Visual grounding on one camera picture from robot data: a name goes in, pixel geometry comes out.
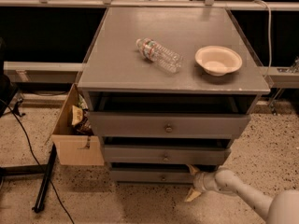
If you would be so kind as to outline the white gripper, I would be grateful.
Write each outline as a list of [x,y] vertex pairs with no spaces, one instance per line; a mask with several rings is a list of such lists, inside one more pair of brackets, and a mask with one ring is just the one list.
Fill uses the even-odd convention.
[[218,191],[219,186],[216,181],[216,172],[200,172],[200,170],[191,164],[188,164],[188,168],[193,178],[193,187],[188,191],[184,201],[189,203],[199,197],[201,192]]

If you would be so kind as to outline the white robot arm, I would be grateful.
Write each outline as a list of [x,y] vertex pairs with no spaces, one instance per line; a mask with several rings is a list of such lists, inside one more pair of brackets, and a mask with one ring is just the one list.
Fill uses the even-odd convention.
[[204,172],[188,164],[193,177],[185,201],[191,202],[202,193],[215,191],[241,198],[266,224],[299,224],[299,191],[289,189],[271,198],[244,183],[233,171],[221,167],[214,172]]

